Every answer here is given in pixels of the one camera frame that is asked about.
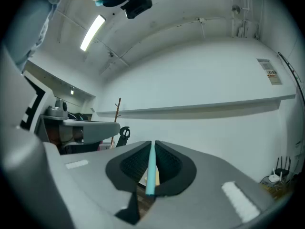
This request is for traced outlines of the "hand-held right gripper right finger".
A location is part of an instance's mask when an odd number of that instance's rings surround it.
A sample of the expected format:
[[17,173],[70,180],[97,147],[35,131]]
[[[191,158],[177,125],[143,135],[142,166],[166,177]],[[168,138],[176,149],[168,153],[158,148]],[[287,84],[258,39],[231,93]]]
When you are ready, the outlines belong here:
[[272,197],[216,156],[156,141],[160,184],[145,229],[265,229]]

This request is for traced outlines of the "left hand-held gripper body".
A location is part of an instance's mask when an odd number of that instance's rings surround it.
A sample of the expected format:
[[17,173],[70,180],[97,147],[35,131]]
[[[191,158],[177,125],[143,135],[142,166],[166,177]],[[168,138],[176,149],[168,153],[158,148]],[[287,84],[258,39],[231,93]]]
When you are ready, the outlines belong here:
[[36,94],[29,104],[20,126],[34,133],[42,142],[56,145],[59,150],[65,150],[67,146],[83,145],[82,130],[76,127],[63,126],[63,120],[71,119],[68,117],[51,117],[45,115],[49,106],[55,106],[58,100],[51,88],[44,85],[28,71],[22,76],[33,87]]

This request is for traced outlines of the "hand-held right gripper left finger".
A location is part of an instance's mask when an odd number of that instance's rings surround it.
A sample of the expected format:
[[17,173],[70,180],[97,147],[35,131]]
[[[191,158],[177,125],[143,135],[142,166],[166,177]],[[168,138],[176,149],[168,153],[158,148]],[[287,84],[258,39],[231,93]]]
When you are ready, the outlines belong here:
[[44,143],[48,168],[71,225],[139,225],[137,181],[130,167],[149,155],[151,142],[61,156],[57,147]]

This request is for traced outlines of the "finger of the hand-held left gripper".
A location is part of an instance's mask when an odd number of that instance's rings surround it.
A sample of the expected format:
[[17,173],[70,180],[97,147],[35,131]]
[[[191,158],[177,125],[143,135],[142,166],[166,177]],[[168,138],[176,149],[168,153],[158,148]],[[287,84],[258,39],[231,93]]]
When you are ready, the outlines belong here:
[[116,122],[99,122],[99,121],[83,121],[83,120],[63,120],[63,126],[76,127],[82,130],[82,140],[84,144],[99,143],[104,139],[108,139],[120,132],[120,125]]

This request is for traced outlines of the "teal stick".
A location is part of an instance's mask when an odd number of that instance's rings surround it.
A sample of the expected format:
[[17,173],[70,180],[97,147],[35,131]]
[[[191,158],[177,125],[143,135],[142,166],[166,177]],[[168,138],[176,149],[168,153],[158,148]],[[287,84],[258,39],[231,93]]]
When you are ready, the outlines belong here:
[[149,153],[149,162],[147,169],[147,182],[145,194],[148,196],[155,195],[155,187],[156,187],[156,152],[155,152],[155,144],[151,144],[151,149]]

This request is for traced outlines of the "wooden coat rack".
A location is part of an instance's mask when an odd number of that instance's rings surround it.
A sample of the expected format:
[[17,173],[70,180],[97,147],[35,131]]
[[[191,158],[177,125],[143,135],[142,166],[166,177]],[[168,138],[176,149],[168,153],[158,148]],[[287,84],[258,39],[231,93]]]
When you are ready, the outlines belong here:
[[[116,114],[115,114],[115,119],[114,119],[114,122],[115,122],[115,123],[117,122],[117,118],[118,118],[118,116],[119,116],[120,104],[121,104],[121,98],[119,98],[118,104],[115,104],[116,107],[117,107],[117,109],[116,109]],[[112,137],[112,139],[111,139],[110,148],[113,148],[113,145],[114,145],[114,137]]]

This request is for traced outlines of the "black office chair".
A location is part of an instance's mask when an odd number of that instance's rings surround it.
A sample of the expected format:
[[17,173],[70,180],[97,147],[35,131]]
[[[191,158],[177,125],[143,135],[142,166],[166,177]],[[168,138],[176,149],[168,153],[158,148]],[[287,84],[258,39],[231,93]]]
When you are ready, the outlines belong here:
[[122,127],[120,129],[119,134],[120,134],[120,138],[117,142],[116,147],[125,146],[127,144],[127,141],[129,139],[129,137],[130,137],[130,134],[131,134],[130,133],[130,127],[129,126]]

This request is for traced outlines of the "white router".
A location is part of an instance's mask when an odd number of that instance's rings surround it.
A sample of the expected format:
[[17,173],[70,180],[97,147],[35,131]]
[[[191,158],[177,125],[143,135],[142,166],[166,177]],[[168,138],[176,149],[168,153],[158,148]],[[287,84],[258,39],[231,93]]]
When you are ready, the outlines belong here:
[[271,183],[276,183],[282,180],[283,170],[281,168],[273,169],[272,174],[268,177]]

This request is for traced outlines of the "black router with antennas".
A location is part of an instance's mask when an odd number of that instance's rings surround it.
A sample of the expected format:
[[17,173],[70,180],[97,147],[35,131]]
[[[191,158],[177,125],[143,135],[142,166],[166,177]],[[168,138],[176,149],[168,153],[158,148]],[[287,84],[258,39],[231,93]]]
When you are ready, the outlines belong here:
[[290,173],[291,157],[286,157],[284,167],[282,167],[283,157],[281,157],[280,167],[278,167],[278,164],[279,164],[279,158],[277,160],[276,169],[274,170],[275,174],[278,176],[282,175],[282,177],[288,176],[288,174]]

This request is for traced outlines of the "person's light blue shirt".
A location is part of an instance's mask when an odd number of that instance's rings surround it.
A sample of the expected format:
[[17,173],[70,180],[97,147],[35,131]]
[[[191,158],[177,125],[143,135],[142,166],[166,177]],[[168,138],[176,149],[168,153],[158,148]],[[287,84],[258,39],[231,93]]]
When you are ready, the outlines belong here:
[[19,71],[44,41],[49,21],[61,0],[24,0],[4,36],[4,45]]

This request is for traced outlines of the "long fluorescent ceiling lamp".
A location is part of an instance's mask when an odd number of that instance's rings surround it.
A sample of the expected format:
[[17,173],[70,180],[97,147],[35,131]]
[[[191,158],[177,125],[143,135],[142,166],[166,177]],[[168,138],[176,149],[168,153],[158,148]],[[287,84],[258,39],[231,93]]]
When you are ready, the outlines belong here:
[[85,37],[84,37],[84,39],[81,43],[81,46],[80,46],[81,50],[83,50],[84,52],[87,50],[90,42],[94,38],[94,36],[97,33],[97,31],[99,30],[99,28],[105,23],[105,21],[106,21],[106,19],[101,15],[98,15],[96,17],[96,19],[91,24],[88,31],[86,32],[86,35],[85,35]]

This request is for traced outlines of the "white ceiling conduit pipes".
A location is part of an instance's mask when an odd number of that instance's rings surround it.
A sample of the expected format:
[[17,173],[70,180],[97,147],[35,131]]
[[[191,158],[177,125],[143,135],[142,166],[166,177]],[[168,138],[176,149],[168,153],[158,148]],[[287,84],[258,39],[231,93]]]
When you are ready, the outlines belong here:
[[229,0],[229,35],[260,40],[264,0]]

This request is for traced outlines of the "white wall notice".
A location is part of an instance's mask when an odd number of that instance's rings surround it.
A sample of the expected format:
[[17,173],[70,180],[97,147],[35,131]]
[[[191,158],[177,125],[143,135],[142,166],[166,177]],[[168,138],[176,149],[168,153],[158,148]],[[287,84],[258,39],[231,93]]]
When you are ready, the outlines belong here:
[[257,59],[272,85],[282,85],[282,82],[270,60]]

